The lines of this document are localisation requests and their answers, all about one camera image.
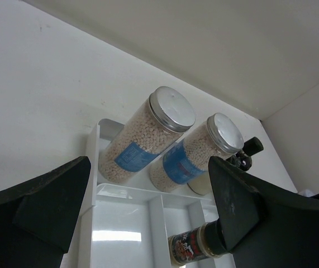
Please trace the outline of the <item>silver-lid blue-label shaker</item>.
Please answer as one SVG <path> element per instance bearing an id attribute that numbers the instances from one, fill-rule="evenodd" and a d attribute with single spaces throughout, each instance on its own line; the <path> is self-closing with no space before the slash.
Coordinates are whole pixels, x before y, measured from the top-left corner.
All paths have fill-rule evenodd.
<path id="1" fill-rule="evenodd" d="M 207 172 L 212 156 L 226 160 L 243 146 L 233 121 L 215 113 L 150 165 L 150 180 L 159 191 L 172 192 Z"/>
<path id="2" fill-rule="evenodd" d="M 158 87 L 100 153 L 99 172 L 112 183 L 128 182 L 183 136 L 195 120 L 194 108 L 182 94 Z"/>

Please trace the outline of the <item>small black-lid spice bottle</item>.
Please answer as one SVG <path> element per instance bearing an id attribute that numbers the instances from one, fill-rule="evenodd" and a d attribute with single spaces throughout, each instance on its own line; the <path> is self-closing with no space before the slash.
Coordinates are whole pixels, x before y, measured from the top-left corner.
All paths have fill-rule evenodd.
<path id="1" fill-rule="evenodd" d="M 170 260 L 183 266 L 205 259 L 216 259 L 227 253 L 219 220 L 168 238 Z"/>

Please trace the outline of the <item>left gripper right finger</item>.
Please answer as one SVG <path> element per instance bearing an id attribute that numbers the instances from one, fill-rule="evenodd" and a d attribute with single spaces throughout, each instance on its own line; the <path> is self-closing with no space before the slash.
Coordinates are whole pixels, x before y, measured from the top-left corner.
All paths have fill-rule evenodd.
<path id="1" fill-rule="evenodd" d="M 213 196 L 236 267 L 319 267 L 319 198 L 304 197 L 212 157 Z"/>

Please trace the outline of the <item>black-lid white spice jar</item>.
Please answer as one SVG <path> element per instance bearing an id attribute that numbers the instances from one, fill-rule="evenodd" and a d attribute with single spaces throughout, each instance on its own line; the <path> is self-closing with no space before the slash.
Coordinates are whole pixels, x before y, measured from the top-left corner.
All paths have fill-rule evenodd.
<path id="1" fill-rule="evenodd" d="M 252 156 L 264 150 L 264 146 L 257 137 L 252 137 L 244 143 L 242 150 L 231 156 L 226 161 L 242 171 L 248 171 L 253 164 Z M 198 195 L 207 195 L 212 192 L 209 173 L 206 171 L 197 178 L 191 180 L 189 188 Z"/>

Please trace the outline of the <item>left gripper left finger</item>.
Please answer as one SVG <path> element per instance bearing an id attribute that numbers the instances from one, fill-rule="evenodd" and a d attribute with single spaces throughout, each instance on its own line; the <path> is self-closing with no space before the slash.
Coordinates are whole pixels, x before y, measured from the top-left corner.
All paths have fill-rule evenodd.
<path id="1" fill-rule="evenodd" d="M 91 171 L 78 157 L 0 191 L 0 267 L 60 267 Z"/>

